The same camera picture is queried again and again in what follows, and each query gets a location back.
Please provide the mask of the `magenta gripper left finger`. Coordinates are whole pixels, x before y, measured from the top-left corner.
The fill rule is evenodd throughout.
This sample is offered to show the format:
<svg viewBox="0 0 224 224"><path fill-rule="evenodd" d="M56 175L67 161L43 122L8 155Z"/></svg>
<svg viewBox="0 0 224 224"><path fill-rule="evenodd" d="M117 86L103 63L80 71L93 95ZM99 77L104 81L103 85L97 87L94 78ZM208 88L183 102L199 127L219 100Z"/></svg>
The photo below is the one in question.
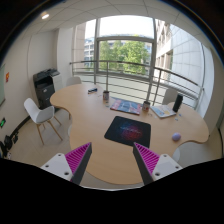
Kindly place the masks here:
<svg viewBox="0 0 224 224"><path fill-rule="evenodd" d="M86 143L67 154L57 153L41 168L79 185L92 154L92 144Z"/></svg>

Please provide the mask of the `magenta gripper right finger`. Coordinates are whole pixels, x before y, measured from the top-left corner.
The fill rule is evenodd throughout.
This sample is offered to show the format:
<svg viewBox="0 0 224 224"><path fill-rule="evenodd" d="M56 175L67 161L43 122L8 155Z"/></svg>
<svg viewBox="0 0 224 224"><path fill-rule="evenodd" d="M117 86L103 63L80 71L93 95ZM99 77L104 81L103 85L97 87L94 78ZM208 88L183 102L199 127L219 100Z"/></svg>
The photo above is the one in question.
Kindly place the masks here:
<svg viewBox="0 0 224 224"><path fill-rule="evenodd" d="M133 154L145 185L182 169L168 154L158 155L138 143L133 144Z"/></svg>

